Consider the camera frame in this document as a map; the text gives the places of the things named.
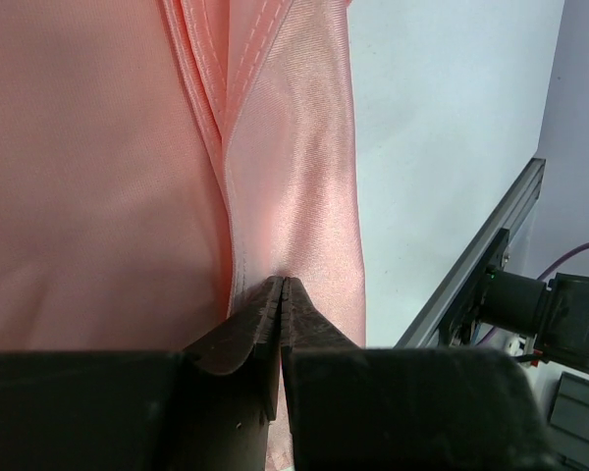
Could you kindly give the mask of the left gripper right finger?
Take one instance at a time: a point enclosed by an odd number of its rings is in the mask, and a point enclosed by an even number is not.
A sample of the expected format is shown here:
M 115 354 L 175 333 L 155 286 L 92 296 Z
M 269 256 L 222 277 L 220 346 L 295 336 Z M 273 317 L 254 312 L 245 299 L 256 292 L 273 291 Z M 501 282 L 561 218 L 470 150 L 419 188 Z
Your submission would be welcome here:
M 556 470 L 521 368 L 477 348 L 365 349 L 282 291 L 281 354 L 298 470 Z

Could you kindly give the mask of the aluminium frame rail right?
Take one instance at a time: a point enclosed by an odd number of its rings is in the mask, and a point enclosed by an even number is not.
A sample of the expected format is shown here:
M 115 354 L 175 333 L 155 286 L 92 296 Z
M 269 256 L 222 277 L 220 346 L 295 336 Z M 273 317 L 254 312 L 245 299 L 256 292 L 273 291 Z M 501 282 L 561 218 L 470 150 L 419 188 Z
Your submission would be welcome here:
M 397 348 L 468 343 L 477 312 L 477 290 L 486 273 L 502 270 L 539 199 L 546 161 L 533 158 L 396 344 Z

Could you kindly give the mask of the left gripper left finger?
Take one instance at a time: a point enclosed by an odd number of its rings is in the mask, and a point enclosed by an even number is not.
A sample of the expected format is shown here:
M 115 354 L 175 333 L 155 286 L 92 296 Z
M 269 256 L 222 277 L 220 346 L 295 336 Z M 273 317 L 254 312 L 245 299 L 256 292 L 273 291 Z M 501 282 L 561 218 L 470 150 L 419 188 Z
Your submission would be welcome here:
M 0 470 L 261 470 L 281 281 L 184 350 L 0 353 Z

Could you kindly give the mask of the pink satin napkin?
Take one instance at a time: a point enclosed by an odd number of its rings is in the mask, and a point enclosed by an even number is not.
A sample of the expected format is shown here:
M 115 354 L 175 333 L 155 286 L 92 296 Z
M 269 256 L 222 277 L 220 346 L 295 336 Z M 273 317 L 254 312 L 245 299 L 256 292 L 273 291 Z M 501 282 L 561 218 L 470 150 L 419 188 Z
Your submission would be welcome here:
M 177 349 L 267 277 L 365 338 L 344 1 L 0 1 L 0 350 Z

